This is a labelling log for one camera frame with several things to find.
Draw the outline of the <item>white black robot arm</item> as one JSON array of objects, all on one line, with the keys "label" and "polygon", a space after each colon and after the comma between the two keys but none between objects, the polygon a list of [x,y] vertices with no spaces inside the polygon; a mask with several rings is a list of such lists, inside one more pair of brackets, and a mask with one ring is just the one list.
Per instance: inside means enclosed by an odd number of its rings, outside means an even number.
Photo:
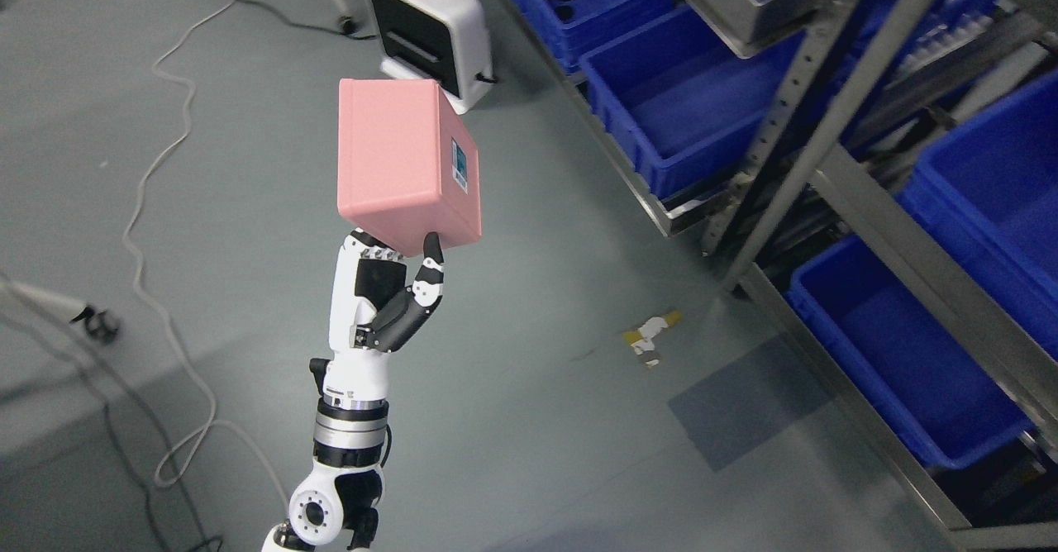
[{"label": "white black robot arm", "polygon": [[341,243],[330,298],[331,356],[311,358],[317,387],[312,465],[272,526],[264,551],[317,551],[348,533],[348,550],[373,547],[393,449],[388,361],[434,315],[445,259],[430,232],[413,278],[399,250],[355,228]]}]

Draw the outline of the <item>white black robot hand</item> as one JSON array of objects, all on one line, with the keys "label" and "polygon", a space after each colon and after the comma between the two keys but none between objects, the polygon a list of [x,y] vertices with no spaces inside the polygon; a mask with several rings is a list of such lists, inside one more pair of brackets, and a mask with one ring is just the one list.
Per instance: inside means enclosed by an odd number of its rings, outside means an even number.
[{"label": "white black robot hand", "polygon": [[404,286],[407,266],[400,252],[365,231],[345,236],[330,300],[328,400],[386,400],[386,353],[402,349],[443,297],[445,257],[437,232],[424,236],[423,247],[418,273]]}]

